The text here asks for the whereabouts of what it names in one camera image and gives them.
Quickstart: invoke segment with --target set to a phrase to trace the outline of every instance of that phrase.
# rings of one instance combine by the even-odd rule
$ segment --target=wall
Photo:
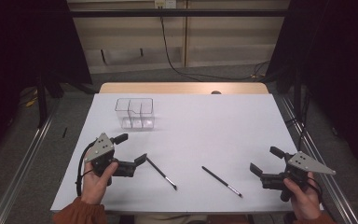
[[[248,8],[286,9],[288,0],[275,1],[207,1],[177,0],[178,8]],[[69,0],[70,8],[135,9],[154,8],[154,1]],[[100,50],[105,52],[107,66],[154,63],[168,67],[159,18],[74,18],[77,32],[89,65],[106,67]],[[281,30],[283,18],[164,18],[165,35],[175,66],[203,66],[260,63],[270,59]],[[139,49],[147,52],[140,58]],[[118,55],[131,55],[118,60]],[[106,70],[90,69],[91,73]]]

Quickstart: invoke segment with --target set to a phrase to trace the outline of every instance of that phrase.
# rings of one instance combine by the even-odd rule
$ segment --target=orange sleeve
[[[104,224],[107,223],[103,205],[83,203],[80,197],[54,215],[56,224]]]
[[[296,220],[293,222],[293,224],[335,224],[335,222],[333,221],[333,219],[325,214],[322,213],[321,216],[319,216],[316,219],[313,220]]]

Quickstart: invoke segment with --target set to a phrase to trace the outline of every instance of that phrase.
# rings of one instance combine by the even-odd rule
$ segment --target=white paper
[[[118,98],[152,98],[155,128],[121,129],[115,113]],[[77,166],[84,148],[101,133],[129,140],[116,146],[115,157],[133,161],[147,153],[178,187],[174,190],[147,161],[134,177],[113,177],[103,198],[117,213],[246,213],[290,211],[281,192],[263,189],[250,172],[254,163],[266,174],[284,170],[284,160],[269,153],[275,146],[291,154],[296,147],[270,94],[96,94],[67,168],[52,211],[76,197]],[[207,167],[239,191],[201,169]]]

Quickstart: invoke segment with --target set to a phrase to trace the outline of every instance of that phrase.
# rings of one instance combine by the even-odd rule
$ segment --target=wooden table
[[[100,93],[268,94],[263,83],[249,82],[108,82]]]

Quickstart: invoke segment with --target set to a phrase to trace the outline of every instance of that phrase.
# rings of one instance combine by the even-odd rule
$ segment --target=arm
[[[308,182],[316,187],[314,181],[309,179]],[[286,178],[283,180],[284,185],[293,192],[291,203],[296,215],[293,224],[334,224],[330,216],[323,214],[319,206],[318,194],[312,188],[301,189],[295,182]]]
[[[63,208],[53,217],[56,224],[96,224],[107,223],[104,206],[101,200],[106,192],[109,178],[117,169],[117,162],[112,162],[98,177],[92,170],[91,162],[85,163],[84,184],[81,197],[77,197],[71,204]]]

